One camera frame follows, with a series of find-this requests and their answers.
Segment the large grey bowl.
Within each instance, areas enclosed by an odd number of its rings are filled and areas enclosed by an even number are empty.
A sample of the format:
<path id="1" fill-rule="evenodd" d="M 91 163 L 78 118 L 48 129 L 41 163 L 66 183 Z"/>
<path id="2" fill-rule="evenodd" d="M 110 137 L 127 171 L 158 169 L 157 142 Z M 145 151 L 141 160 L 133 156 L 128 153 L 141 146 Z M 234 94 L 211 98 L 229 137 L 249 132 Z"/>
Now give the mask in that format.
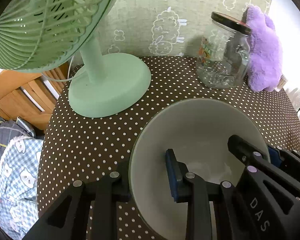
<path id="1" fill-rule="evenodd" d="M 166 151 L 172 149 L 178 161 L 205 181 L 236 185 L 244 165 L 228 150 L 232 135 L 268 152 L 257 126 L 219 100 L 181 100 L 145 125 L 130 156 L 129 184 L 141 218 L 157 236 L 184 239 L 186 235 L 187 204 L 178 204 L 171 196 Z"/>

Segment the blue checkered bedding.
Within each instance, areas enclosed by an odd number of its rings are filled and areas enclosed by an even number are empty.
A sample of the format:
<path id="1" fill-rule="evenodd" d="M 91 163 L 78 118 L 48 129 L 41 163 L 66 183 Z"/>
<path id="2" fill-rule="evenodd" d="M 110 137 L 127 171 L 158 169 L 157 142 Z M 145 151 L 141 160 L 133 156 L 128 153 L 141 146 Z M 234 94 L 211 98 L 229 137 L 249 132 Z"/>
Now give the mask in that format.
<path id="1" fill-rule="evenodd" d="M 42 146 L 28 122 L 0 118 L 0 227 L 12 239 L 23 239 L 38 220 Z"/>

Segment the brown polka dot tablecloth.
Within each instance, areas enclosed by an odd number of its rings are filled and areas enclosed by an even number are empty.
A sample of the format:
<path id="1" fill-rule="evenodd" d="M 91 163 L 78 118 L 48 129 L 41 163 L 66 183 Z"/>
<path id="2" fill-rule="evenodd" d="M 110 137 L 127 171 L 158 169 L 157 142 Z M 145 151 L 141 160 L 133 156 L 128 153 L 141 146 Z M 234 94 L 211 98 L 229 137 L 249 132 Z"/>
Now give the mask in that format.
<path id="1" fill-rule="evenodd" d="M 300 121 L 284 90 L 254 92 L 246 83 L 229 89 L 208 88 L 197 76 L 197 60 L 191 57 L 149 56 L 142 61 L 151 71 L 151 84 L 140 100 L 120 113 L 102 118 L 81 116 L 70 107 L 69 87 L 64 87 L 51 116 L 40 158 L 41 216 L 74 181 L 99 181 L 116 171 L 119 163 L 130 163 L 133 147 L 145 125 L 161 110 L 181 100 L 213 99 L 232 105 L 257 126 L 267 146 L 300 149 Z M 129 202 L 116 204 L 117 239 L 164 239 L 141 218 L 130 184 L 129 191 Z M 240 216 L 244 238 L 249 239 L 244 221 L 247 211 L 236 192 L 239 200 L 235 214 Z"/>

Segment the cotton swab container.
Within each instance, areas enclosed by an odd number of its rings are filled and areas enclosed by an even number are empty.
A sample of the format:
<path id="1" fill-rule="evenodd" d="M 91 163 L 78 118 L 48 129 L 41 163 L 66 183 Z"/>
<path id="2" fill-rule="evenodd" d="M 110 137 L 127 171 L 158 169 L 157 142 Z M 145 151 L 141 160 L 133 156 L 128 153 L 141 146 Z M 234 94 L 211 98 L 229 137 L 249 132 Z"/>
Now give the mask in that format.
<path id="1" fill-rule="evenodd" d="M 283 87 L 284 85 L 287 83 L 287 79 L 284 75 L 281 75 L 280 77 L 280 80 L 279 80 L 279 83 L 277 84 L 277 87 L 275 88 L 275 90 L 277 92 L 279 92 Z"/>

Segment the purple plush toy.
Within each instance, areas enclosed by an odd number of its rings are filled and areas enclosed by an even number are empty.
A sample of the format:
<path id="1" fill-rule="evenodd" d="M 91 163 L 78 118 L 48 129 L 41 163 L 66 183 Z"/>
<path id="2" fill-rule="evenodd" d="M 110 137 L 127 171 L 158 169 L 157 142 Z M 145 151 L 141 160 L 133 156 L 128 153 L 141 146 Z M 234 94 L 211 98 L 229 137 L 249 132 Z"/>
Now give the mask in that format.
<path id="1" fill-rule="evenodd" d="M 255 92 L 271 92 L 282 75 L 282 48 L 275 25 L 258 6 L 247 8 L 245 22 L 251 29 L 248 85 Z"/>

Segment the glass jar black lid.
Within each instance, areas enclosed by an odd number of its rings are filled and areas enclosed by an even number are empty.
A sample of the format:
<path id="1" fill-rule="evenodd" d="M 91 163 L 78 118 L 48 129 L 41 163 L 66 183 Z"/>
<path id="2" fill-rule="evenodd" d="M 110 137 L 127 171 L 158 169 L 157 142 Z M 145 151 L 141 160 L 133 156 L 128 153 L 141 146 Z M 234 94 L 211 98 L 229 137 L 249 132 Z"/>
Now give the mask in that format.
<path id="1" fill-rule="evenodd" d="M 202 35 L 196 72 L 214 89 L 240 86 L 248 70 L 250 27 L 221 12 L 211 12 L 211 23 Z"/>

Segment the orange wooden chair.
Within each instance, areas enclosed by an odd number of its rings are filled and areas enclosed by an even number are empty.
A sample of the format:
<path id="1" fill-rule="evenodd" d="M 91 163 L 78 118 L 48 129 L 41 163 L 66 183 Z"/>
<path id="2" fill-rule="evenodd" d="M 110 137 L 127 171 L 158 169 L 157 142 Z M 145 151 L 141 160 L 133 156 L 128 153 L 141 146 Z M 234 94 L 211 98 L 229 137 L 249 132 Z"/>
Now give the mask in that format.
<path id="1" fill-rule="evenodd" d="M 69 70 L 69 63 L 41 73 L 0 73 L 0 117 L 22 118 L 39 130 L 45 130 L 57 103 Z"/>

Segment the green desk fan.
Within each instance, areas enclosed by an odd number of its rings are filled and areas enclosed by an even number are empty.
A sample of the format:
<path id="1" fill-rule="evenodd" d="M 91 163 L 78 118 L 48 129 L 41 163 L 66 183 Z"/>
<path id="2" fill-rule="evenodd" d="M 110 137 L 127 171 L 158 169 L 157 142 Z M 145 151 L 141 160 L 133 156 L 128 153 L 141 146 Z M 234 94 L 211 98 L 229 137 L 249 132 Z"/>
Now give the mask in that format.
<path id="1" fill-rule="evenodd" d="M 69 103 L 89 118 L 117 114 L 147 92 L 151 72 L 138 57 L 103 55 L 94 30 L 116 0 L 0 0 L 0 69 L 42 73 L 80 52 Z"/>

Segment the green cartoon wall cloth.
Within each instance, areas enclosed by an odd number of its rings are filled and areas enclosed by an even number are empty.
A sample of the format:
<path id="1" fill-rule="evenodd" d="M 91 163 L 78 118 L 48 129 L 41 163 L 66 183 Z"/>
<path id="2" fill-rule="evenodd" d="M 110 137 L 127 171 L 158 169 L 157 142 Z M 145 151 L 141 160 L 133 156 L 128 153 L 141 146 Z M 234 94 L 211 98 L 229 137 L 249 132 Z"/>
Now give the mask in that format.
<path id="1" fill-rule="evenodd" d="M 116 0 L 98 28 L 104 54 L 195 56 L 213 11 L 241 19 L 250 5 L 271 0 Z"/>

